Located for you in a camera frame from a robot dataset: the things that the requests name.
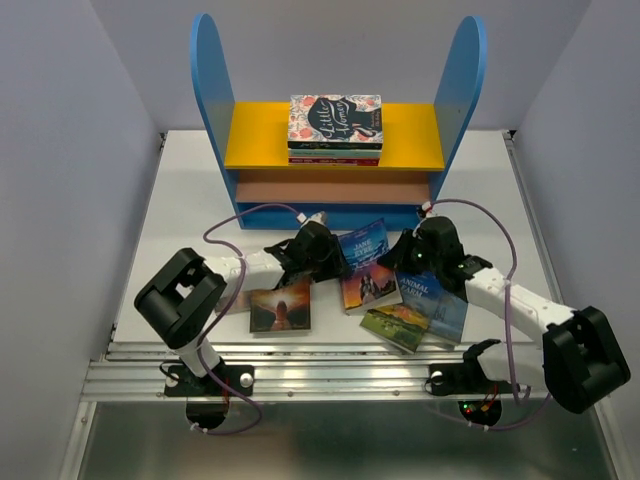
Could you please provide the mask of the Animal Farm book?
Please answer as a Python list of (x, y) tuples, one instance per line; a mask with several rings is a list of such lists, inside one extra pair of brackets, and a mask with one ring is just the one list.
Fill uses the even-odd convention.
[(397, 349), (414, 354), (435, 315), (442, 290), (429, 273), (397, 273), (396, 281), (400, 302), (368, 310), (360, 327)]

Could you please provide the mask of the Jane Eyre blue book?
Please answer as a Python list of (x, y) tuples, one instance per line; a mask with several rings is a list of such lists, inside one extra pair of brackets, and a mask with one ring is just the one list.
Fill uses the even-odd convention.
[(351, 275), (340, 281), (347, 315), (364, 315), (369, 309), (401, 302), (395, 273), (378, 264), (389, 251), (386, 225), (378, 219), (338, 237)]

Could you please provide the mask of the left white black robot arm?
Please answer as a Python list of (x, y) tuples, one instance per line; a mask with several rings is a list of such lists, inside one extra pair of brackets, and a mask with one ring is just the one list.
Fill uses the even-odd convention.
[(293, 238), (249, 255), (203, 257), (191, 247), (180, 249), (139, 291), (134, 308), (188, 368), (191, 386), (210, 394), (222, 384), (223, 360), (206, 339), (205, 325), (221, 298), (350, 273), (338, 237), (308, 220)]

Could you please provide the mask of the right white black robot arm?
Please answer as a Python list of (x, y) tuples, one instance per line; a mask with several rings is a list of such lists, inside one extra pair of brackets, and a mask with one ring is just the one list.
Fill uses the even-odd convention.
[(520, 383), (546, 390), (565, 410), (580, 414), (631, 378), (601, 310), (555, 303), (513, 283), (489, 261), (466, 253), (447, 217), (427, 217), (404, 230), (378, 262), (396, 273), (434, 275), (446, 292), (534, 343), (509, 352), (505, 341), (487, 339), (469, 347), (458, 363), (434, 365), (428, 381), (435, 396)]

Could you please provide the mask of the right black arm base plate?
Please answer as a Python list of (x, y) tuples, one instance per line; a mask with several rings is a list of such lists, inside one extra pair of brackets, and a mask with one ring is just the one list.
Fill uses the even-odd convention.
[(428, 367), (426, 385), (437, 397), (448, 395), (492, 394), (494, 386), (500, 394), (512, 392), (504, 380), (489, 380), (477, 362), (433, 363)]

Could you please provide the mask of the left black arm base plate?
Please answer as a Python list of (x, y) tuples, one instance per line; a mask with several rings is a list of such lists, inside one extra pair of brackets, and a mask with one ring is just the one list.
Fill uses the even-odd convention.
[[(170, 398), (216, 397), (229, 395), (211, 377), (200, 378), (182, 363), (164, 362), (159, 366), (165, 376), (164, 395)], [(217, 373), (228, 387), (249, 397), (253, 394), (254, 367), (252, 365), (226, 365)]]

